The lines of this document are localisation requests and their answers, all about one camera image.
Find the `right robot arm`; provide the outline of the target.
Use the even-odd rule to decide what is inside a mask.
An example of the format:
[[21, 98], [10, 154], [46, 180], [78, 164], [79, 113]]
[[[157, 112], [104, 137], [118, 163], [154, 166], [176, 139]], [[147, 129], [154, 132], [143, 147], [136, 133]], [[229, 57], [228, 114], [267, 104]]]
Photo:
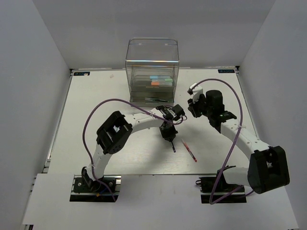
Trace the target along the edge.
[[290, 183], [286, 153], [280, 146], [271, 146], [258, 139], [240, 124], [237, 117], [225, 110], [222, 93], [203, 92], [201, 87], [189, 89], [188, 110], [195, 118], [205, 116], [220, 134], [230, 139], [248, 158], [248, 168], [224, 166], [217, 171], [214, 188], [228, 191], [234, 184], [249, 186], [257, 194]]

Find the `green gel pen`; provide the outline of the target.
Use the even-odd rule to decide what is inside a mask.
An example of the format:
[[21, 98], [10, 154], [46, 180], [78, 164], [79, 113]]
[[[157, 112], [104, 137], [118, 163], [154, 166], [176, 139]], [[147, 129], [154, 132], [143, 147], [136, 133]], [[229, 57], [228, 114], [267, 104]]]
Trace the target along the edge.
[[157, 99], [157, 98], [149, 98], [145, 97], [145, 101], [150, 101], [150, 102], [164, 102], [164, 103], [172, 103], [172, 101], [164, 100], [164, 99]]

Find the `orange cap highlighter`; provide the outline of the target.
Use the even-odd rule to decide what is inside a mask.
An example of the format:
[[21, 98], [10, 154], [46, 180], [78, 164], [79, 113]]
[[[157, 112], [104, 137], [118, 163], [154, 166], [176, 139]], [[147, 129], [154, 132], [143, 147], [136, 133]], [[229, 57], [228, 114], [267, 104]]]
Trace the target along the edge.
[[172, 82], [167, 82], [167, 81], [152, 81], [151, 86], [165, 86], [165, 87], [172, 87], [173, 83]]

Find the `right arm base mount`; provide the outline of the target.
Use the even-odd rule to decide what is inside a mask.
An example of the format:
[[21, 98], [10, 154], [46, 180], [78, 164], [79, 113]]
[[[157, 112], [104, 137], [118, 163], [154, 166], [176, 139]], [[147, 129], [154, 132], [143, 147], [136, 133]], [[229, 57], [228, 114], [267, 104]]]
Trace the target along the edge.
[[[201, 193], [201, 203], [202, 204], [209, 204], [210, 195], [216, 180], [215, 175], [207, 175], [199, 177], [196, 180], [195, 184], [200, 188]], [[220, 180], [214, 195], [213, 201], [216, 199], [221, 198], [222, 196], [232, 192], [234, 189], [239, 188], [240, 186], [237, 184], [226, 184], [222, 179]], [[218, 204], [239, 204], [239, 203], [246, 203], [247, 199], [245, 197], [245, 189], [241, 187], [236, 192], [232, 193], [230, 196], [224, 198], [223, 200], [219, 201]]]

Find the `red gel pen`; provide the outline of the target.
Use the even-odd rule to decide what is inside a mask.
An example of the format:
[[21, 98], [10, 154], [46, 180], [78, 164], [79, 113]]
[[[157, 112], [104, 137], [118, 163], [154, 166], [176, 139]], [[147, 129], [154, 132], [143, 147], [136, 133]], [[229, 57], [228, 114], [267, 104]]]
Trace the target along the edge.
[[198, 162], [197, 159], [195, 158], [194, 154], [192, 153], [192, 151], [190, 150], [189, 146], [186, 144], [186, 142], [184, 140], [181, 140], [182, 144], [184, 145], [184, 147], [186, 148], [186, 150], [188, 151], [189, 155], [193, 158], [193, 160], [195, 162]]

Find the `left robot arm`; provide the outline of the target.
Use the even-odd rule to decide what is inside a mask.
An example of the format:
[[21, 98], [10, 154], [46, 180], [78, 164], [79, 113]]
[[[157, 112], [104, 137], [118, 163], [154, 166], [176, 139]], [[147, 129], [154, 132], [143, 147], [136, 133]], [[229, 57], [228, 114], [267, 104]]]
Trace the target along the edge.
[[180, 124], [185, 112], [180, 105], [174, 107], [157, 106], [150, 111], [124, 115], [114, 111], [110, 117], [97, 130], [96, 148], [91, 155], [91, 163], [82, 168], [82, 179], [90, 191], [97, 191], [101, 187], [105, 168], [111, 156], [123, 149], [131, 134], [150, 129], [159, 128], [164, 140], [172, 142], [176, 137], [175, 125]]

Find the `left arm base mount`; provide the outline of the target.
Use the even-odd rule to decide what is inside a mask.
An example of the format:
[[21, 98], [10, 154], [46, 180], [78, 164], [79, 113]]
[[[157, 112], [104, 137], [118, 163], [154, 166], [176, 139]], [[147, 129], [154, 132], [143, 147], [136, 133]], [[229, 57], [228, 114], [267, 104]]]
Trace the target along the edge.
[[75, 175], [71, 188], [70, 202], [95, 202], [95, 203], [114, 203], [120, 192], [121, 176], [104, 176], [103, 182], [106, 183], [109, 190], [100, 183], [95, 183], [93, 188], [89, 188], [80, 175]]

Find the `blue cap highlighter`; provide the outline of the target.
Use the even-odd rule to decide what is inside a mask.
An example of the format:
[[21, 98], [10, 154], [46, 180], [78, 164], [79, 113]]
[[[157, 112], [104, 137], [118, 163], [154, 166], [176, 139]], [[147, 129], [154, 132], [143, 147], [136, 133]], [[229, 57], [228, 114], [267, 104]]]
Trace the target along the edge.
[[150, 75], [150, 79], [156, 80], [156, 79], [167, 79], [169, 76], [167, 75]]

